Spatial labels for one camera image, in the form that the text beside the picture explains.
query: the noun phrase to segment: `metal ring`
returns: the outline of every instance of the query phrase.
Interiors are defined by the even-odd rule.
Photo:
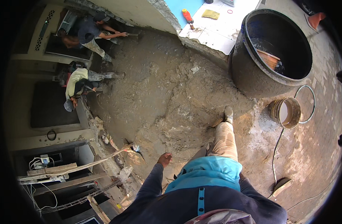
[[[313,114],[314,114],[314,111],[315,111],[315,95],[314,95],[314,91],[312,90],[312,88],[311,88],[310,86],[308,86],[308,85],[303,85],[303,86],[301,86],[301,87],[297,90],[297,92],[295,93],[294,98],[297,97],[299,90],[301,90],[303,87],[308,87],[308,88],[312,91],[313,99],[314,99],[314,105],[313,105],[313,111],[312,111],[312,114],[310,115],[310,117],[309,117],[308,119],[306,119],[305,121],[303,121],[303,122],[302,122],[302,121],[299,121],[300,124],[305,124],[305,123],[307,123],[307,122],[312,118],[312,116],[313,116]]]
[[[54,138],[49,138],[49,134],[51,133],[54,133],[55,136]],[[50,130],[48,133],[47,133],[47,138],[50,140],[50,141],[54,141],[56,138],[57,138],[57,133],[54,131],[54,130]]]

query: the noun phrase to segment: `baseball cap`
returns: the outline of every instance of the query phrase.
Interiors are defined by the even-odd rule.
[[[98,12],[96,13],[96,15],[94,16],[94,21],[108,21],[110,18],[106,16],[105,12]]]
[[[72,112],[74,109],[73,102],[70,99],[66,99],[64,103],[64,108],[66,109],[66,111]]]

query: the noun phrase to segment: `yellow cloth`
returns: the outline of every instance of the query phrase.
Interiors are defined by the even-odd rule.
[[[219,13],[212,11],[212,10],[208,10],[206,9],[205,12],[202,14],[202,17],[206,17],[206,18],[211,18],[211,19],[215,19],[217,20],[219,17]]]
[[[71,96],[74,95],[75,84],[83,78],[88,79],[87,69],[80,69],[79,68],[79,69],[76,69],[71,74],[69,81],[68,81],[68,84],[66,85],[66,92],[65,92],[66,99],[69,99]]]

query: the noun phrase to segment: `black plastic tub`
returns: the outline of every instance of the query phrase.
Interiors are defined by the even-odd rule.
[[[280,58],[272,70],[256,48]],[[271,9],[250,12],[242,22],[229,70],[238,89],[254,98],[271,97],[303,85],[312,68],[312,51],[302,30]]]

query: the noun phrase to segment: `decorative vent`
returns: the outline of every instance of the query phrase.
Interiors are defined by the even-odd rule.
[[[43,40],[42,37],[39,37],[39,38],[38,38],[38,41],[36,42],[36,46],[35,46],[35,50],[36,50],[36,51],[39,51],[40,45],[41,45],[41,41],[42,41],[42,40]]]
[[[40,46],[41,46],[41,41],[43,40],[45,31],[48,28],[49,25],[49,21],[52,19],[52,16],[54,15],[54,10],[51,10],[48,14],[47,19],[45,20],[45,23],[43,25],[43,27],[41,28],[40,34],[39,34],[39,38],[38,41],[36,42],[36,46],[35,46],[35,51],[39,51],[40,50]]]

